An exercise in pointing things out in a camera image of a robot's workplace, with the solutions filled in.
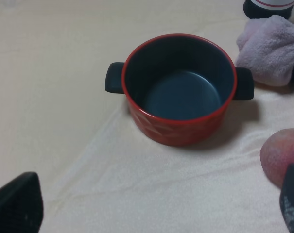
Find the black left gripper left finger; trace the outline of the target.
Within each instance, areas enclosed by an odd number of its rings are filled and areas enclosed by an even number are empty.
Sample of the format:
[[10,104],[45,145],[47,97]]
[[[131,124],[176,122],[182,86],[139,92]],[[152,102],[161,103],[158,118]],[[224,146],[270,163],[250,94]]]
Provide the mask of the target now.
[[0,188],[0,233],[37,233],[43,217],[37,173],[24,172]]

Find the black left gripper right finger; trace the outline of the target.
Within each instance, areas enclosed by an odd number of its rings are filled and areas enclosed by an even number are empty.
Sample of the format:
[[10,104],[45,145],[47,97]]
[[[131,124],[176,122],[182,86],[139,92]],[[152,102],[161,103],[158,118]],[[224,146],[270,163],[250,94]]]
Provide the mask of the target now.
[[287,167],[279,198],[284,222],[290,233],[294,233],[294,164]]

